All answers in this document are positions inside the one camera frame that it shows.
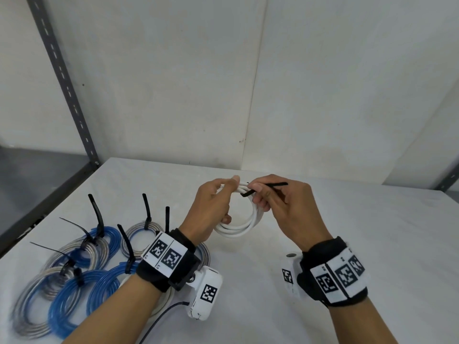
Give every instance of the fingernail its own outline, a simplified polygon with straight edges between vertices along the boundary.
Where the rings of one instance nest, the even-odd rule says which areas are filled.
[[[261,187],[261,185],[259,183],[254,183],[252,185],[252,189],[254,189],[256,192],[261,192],[261,190],[263,189],[263,187]]]

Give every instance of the forearm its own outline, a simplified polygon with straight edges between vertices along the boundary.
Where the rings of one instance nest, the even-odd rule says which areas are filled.
[[[340,344],[397,344],[369,298],[353,306],[329,309]]]
[[[63,344],[135,343],[160,296],[161,292],[151,283],[134,274]]]

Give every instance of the person's left hand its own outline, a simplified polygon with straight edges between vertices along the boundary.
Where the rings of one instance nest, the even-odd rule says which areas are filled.
[[[237,189],[240,178],[234,175],[230,179],[217,178],[201,185],[196,193],[190,211],[179,230],[195,245],[209,239],[212,230],[220,222],[229,224],[231,216],[229,200]],[[217,193],[220,185],[225,186]]]

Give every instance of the white wall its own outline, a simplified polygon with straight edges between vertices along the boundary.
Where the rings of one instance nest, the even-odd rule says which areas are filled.
[[[459,76],[459,0],[269,0],[242,168],[382,183]]]
[[[0,0],[0,145],[84,154],[26,0]]]
[[[47,0],[102,160],[240,168],[265,5]]]
[[[432,188],[459,161],[459,81],[418,138],[397,162],[385,184]],[[451,190],[459,190],[459,183]]]

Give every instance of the black wristband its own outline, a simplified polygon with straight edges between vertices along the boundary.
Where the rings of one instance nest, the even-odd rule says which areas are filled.
[[[300,262],[302,273],[298,275],[296,281],[313,300],[320,301],[327,307],[350,306],[362,302],[368,296],[368,289],[365,288],[345,301],[330,303],[310,271],[310,269],[322,265],[341,254],[346,248],[346,243],[340,237],[336,237],[335,239],[315,244],[308,252],[303,252],[303,259]]]
[[[137,275],[152,283],[161,292],[166,292],[171,285],[174,289],[180,290],[201,262],[199,258],[194,256],[196,247],[181,231],[174,229],[168,235],[188,249],[170,277],[164,276],[145,260],[139,263],[136,270]]]

